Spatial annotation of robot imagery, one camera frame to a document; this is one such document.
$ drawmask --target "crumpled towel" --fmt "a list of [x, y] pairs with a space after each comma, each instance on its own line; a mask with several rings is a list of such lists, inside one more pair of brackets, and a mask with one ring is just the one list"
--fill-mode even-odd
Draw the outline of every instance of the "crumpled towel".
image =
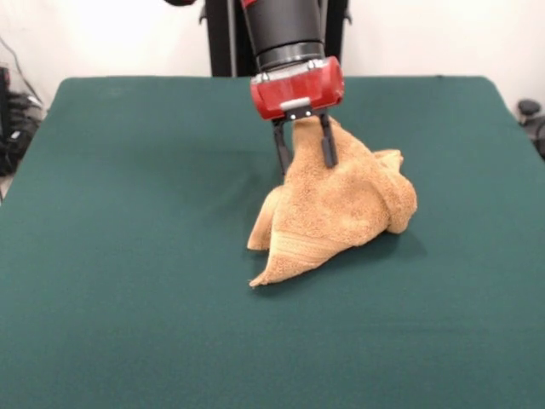
[[371, 152], [330, 118], [339, 164], [324, 163], [318, 118], [294, 122], [294, 158], [282, 186], [266, 197], [248, 248], [269, 250], [251, 287], [313, 270], [384, 231], [402, 233], [416, 212], [416, 191], [400, 173], [399, 150]]

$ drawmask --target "green tablecloth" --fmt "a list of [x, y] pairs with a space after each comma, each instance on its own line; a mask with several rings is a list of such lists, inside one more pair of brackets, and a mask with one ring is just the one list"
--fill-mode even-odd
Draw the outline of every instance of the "green tablecloth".
[[545, 169], [493, 84], [348, 78], [333, 114], [419, 211], [252, 291], [248, 80], [64, 82], [0, 210], [0, 408], [543, 409]]

